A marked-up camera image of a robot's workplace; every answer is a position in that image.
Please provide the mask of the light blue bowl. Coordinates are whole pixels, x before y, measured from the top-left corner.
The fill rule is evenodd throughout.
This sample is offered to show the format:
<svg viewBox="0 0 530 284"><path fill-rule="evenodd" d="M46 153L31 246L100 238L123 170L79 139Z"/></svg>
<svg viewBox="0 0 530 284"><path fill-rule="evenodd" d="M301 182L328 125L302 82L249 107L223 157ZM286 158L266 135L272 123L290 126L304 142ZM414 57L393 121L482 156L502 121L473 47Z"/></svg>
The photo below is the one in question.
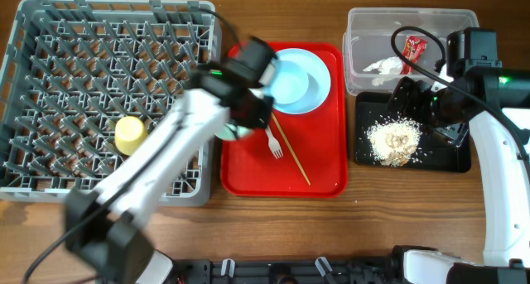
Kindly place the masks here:
<svg viewBox="0 0 530 284"><path fill-rule="evenodd" d="M267 88L276 103L290 104L300 100L309 87L308 74L296 63L280 60L272 82Z"/></svg>

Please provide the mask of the rice food leftovers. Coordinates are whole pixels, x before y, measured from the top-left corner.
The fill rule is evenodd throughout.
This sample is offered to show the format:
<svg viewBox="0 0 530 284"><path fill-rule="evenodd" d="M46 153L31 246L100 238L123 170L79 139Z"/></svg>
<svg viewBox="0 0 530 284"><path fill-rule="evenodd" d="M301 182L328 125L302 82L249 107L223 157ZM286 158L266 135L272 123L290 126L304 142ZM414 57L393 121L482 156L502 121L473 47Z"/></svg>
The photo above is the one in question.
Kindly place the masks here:
<svg viewBox="0 0 530 284"><path fill-rule="evenodd" d="M419 123L398 118L375 123L365 134L374 160L383 166L404 166L416 153L422 131Z"/></svg>

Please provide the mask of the white tissue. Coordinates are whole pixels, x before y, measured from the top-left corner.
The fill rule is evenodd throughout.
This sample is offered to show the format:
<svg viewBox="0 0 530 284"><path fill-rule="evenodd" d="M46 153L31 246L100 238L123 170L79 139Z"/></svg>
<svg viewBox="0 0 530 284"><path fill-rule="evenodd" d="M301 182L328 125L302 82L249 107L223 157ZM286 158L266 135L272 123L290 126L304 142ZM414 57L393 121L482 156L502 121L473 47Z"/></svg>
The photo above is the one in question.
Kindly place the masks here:
<svg viewBox="0 0 530 284"><path fill-rule="evenodd" d="M363 69L363 72L376 70L381 75L400 75L403 69L403 62L397 56L388 57L372 63Z"/></svg>

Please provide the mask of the red snack wrapper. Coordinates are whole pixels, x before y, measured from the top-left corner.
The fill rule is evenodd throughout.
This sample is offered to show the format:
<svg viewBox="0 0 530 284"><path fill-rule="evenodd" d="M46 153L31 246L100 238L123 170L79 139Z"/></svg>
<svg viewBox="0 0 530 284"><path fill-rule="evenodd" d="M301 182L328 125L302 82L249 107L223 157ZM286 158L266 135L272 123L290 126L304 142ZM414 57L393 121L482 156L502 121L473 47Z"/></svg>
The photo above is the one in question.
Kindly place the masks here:
<svg viewBox="0 0 530 284"><path fill-rule="evenodd" d="M426 50L427 41L418 36L407 36L402 54L416 64Z"/></svg>

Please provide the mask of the yellow plastic cup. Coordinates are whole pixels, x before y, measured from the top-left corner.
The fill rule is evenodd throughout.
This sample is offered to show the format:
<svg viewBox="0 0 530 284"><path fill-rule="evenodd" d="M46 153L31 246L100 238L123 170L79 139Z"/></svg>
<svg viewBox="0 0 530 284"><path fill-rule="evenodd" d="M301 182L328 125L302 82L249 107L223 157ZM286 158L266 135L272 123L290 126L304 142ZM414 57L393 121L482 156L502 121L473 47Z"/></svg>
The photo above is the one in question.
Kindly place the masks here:
<svg viewBox="0 0 530 284"><path fill-rule="evenodd" d="M131 156L147 138L144 122L137 117L120 118L115 126L116 148L124 155Z"/></svg>

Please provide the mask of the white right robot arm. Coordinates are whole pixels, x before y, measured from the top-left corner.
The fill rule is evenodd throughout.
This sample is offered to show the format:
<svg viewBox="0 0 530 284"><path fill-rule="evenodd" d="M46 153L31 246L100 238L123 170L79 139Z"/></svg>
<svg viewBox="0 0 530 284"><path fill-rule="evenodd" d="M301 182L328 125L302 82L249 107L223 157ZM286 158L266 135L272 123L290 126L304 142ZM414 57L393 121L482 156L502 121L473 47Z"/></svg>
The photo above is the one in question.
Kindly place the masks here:
<svg viewBox="0 0 530 284"><path fill-rule="evenodd" d="M410 283L527 283L529 73L474 67L438 91L405 77L388 108L433 128L468 123L486 213L482 264L409 248L400 253L401 278Z"/></svg>

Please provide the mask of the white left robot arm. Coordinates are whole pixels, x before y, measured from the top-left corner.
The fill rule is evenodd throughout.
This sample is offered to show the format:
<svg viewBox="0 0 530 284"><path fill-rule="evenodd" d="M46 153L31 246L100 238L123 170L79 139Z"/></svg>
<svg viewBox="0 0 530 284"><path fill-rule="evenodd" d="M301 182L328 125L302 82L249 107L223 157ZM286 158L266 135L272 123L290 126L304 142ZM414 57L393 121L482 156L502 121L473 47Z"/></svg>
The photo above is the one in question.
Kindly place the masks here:
<svg viewBox="0 0 530 284"><path fill-rule="evenodd" d="M94 190L65 199L66 249L109 283L171 283L174 263L143 232L159 199L195 152L227 124L265 128L276 65L200 65L142 145Z"/></svg>

